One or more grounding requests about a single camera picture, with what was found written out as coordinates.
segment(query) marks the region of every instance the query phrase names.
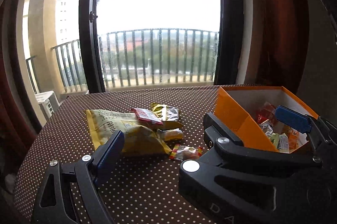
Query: metal railing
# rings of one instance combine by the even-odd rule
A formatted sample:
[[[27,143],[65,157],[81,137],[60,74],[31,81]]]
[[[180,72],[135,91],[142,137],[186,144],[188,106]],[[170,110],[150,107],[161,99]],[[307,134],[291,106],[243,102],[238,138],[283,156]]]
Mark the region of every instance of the metal railing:
[[[29,80],[30,83],[32,84],[34,93],[37,94],[40,92],[40,85],[39,85],[39,81],[37,79],[36,72],[35,72],[35,66],[34,66],[34,61],[33,59],[36,56],[32,56],[28,59],[26,59],[26,66],[27,66],[27,70],[28,70],[28,75],[29,75]]]
[[[72,40],[55,46],[57,65],[66,93],[87,90],[86,79],[83,70],[80,40]]]
[[[124,86],[211,82],[218,50],[218,32],[197,29],[138,29],[98,37],[107,90]],[[52,48],[65,92],[86,84],[80,41]]]

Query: tablecloth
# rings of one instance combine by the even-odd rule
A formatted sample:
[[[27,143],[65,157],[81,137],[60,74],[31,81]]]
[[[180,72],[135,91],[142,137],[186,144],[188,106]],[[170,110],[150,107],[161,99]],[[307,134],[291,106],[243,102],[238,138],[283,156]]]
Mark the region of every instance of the tablecloth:
[[[31,219],[35,197],[48,163],[77,161],[92,154],[85,109],[130,112],[131,107],[150,108],[151,102],[181,110],[180,122],[188,146],[203,142],[203,116],[215,107],[218,86],[180,87],[95,93],[67,98],[45,124],[24,159],[16,181],[14,205]],[[119,224],[213,223],[178,194],[179,162],[168,156],[121,158],[110,180],[99,192]],[[76,184],[71,185],[81,223],[90,223]]]

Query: blue gripper pad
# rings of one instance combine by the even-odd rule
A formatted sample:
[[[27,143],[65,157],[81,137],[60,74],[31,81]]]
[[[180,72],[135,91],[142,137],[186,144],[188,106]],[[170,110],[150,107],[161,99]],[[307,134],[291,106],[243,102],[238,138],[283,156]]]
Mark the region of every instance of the blue gripper pad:
[[[287,107],[278,106],[275,110],[275,117],[300,133],[309,133],[311,131],[310,119]]]
[[[96,176],[94,183],[96,186],[107,182],[111,177],[111,172],[115,168],[116,162],[124,146],[124,133],[115,131],[107,143],[100,145],[94,152],[94,161],[97,157]]]

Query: open cardboard box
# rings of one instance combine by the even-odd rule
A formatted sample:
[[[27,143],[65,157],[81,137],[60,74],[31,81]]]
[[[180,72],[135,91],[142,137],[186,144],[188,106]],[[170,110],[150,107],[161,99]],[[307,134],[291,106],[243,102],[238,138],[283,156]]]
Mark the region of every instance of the open cardboard box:
[[[257,109],[265,102],[318,118],[309,106],[286,88],[271,86],[220,87],[214,114],[243,141],[245,147],[277,152],[254,120]],[[283,128],[283,124],[279,123],[281,126],[274,128],[276,133]],[[298,143],[300,146],[307,143],[306,134],[300,133]]]

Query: window latch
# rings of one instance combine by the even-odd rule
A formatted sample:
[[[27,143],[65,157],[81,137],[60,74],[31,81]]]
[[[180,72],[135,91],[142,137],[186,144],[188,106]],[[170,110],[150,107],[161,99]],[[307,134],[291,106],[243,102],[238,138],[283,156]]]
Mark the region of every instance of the window latch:
[[[98,16],[95,15],[95,13],[93,11],[90,12],[89,14],[89,20],[90,22],[94,22],[94,20],[98,18]]]

